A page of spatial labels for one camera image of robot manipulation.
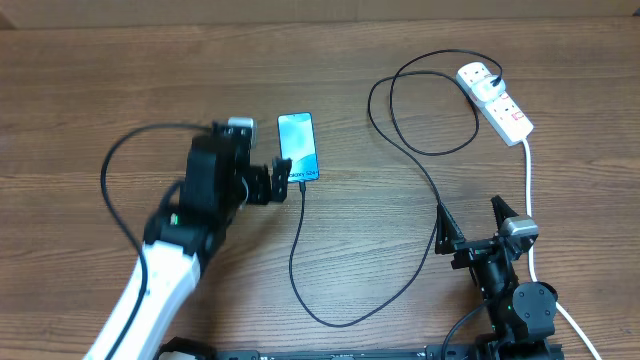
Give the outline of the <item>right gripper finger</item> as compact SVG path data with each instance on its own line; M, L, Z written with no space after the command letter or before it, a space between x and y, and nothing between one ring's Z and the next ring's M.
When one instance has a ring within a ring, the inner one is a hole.
M435 252L437 254L451 254L457 250L458 245L465 242L462 230L446 206L440 202L437 205Z
M518 214L499 196L491 198L491 203L499 233L513 232L513 219L518 218Z

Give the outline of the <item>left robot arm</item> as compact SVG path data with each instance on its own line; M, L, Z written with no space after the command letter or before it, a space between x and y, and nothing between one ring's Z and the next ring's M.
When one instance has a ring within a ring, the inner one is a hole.
M185 300L246 205L283 202L292 163L250 162L257 136L252 118L194 125L183 179L168 188L131 242L138 260L108 320L87 352L89 359L152 359Z

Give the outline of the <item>Samsung Galaxy smartphone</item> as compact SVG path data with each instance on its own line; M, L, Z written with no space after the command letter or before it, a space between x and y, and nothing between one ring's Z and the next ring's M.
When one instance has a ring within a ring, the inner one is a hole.
M309 112L280 115L277 119L281 157L292 162L288 181L319 179L312 116Z

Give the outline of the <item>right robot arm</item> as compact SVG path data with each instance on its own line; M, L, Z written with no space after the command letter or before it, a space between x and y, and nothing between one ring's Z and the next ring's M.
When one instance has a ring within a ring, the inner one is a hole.
M521 283L513 263L532 249L539 228L529 215L515 212L498 195L491 199L497 231L489 238L469 241L443 203L437 205L436 247L451 254L453 269L467 269L482 303L458 320L430 359L560 360L564 352L548 338L555 334L557 291L546 282ZM487 311L492 331L460 350L450 341L462 325Z

